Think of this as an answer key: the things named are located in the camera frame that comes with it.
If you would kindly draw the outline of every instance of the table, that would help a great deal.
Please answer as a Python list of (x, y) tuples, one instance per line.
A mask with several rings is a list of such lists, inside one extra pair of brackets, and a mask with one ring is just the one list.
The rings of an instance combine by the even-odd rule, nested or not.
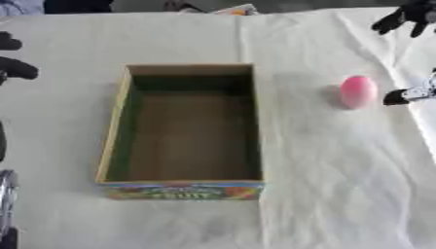
[[(0, 90), (19, 174), (20, 248), (433, 248), (434, 101), (381, 106), (436, 62), (430, 30), (378, 36), (392, 9), (256, 17), (114, 14), (5, 19), (24, 43), (2, 55), (41, 68)], [(260, 201), (106, 198), (93, 182), (126, 64), (255, 64), (267, 188)], [(381, 95), (343, 110), (354, 74)]]

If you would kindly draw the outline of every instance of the white cloth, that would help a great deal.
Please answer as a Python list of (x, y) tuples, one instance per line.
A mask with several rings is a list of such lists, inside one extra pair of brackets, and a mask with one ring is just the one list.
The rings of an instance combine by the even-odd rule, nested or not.
[[(436, 35), (386, 36), (393, 9), (256, 17), (128, 14), (19, 17), (24, 43), (1, 55), (41, 68), (0, 88), (19, 174), (20, 248), (434, 248), (436, 101), (384, 107), (436, 63)], [(257, 201), (112, 200), (94, 184), (116, 82), (126, 64), (253, 62), (267, 188)], [(351, 75), (380, 88), (346, 111)]]

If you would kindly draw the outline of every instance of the colorful box print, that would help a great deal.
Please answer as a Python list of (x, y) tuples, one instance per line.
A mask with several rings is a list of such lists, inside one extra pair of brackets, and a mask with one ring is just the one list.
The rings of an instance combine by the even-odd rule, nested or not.
[(262, 187), (150, 187), (113, 188), (113, 198), (153, 199), (257, 199)]

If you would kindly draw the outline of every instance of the pink ball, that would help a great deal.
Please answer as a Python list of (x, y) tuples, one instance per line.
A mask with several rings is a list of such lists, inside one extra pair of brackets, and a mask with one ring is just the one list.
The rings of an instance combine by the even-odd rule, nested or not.
[(377, 85), (368, 77), (352, 76), (341, 85), (341, 100), (351, 109), (368, 104), (376, 96)]

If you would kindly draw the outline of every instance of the cardboard box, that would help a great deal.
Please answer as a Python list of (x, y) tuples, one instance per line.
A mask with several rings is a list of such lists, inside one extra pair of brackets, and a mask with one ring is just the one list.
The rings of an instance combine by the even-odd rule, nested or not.
[(253, 199), (262, 180), (252, 65), (127, 67), (96, 176), (110, 197)]

